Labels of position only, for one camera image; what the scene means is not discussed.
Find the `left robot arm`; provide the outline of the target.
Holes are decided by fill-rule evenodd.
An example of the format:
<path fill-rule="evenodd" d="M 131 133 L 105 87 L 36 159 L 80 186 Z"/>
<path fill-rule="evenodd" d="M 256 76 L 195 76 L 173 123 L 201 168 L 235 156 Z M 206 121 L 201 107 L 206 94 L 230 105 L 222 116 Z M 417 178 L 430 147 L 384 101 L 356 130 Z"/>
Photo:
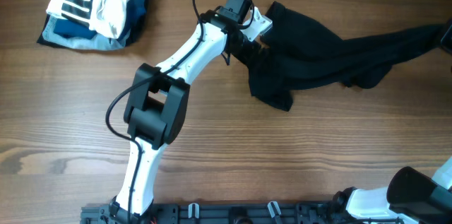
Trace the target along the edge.
<path fill-rule="evenodd" d="M 124 138 L 130 143 L 123 185 L 109 205 L 113 223 L 150 221 L 158 166 L 183 127 L 191 84 L 214 58 L 241 54 L 270 25 L 252 0 L 227 0 L 197 15 L 194 33 L 171 57 L 137 69 L 131 87 L 111 103 L 128 98 Z"/>

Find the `black polo shirt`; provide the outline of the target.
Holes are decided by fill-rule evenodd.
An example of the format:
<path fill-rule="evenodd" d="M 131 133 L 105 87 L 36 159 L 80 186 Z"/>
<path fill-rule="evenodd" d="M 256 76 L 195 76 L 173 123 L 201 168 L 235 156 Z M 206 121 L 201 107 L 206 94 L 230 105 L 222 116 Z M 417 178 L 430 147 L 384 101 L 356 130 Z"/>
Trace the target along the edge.
<path fill-rule="evenodd" d="M 273 27 L 261 38 L 266 48 L 246 62 L 251 94 L 290 110 L 293 90 L 332 83 L 373 88 L 396 64 L 432 49 L 451 51 L 451 24 L 422 25 L 394 33 L 342 39 L 317 20 L 273 2 L 266 16 Z"/>

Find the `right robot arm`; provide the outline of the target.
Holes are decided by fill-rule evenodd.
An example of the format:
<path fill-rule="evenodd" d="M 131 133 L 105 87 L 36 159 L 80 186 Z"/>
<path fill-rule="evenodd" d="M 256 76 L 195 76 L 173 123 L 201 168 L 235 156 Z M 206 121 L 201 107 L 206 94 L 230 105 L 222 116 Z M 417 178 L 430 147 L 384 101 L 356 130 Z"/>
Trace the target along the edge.
<path fill-rule="evenodd" d="M 451 52 L 451 23 L 344 40 L 328 34 L 329 56 L 347 71 L 342 83 L 376 86 L 396 64 L 432 49 Z M 387 187 L 338 191 L 321 206 L 330 223 L 450 223 L 451 161 L 428 177 L 412 167 L 397 171 Z"/>

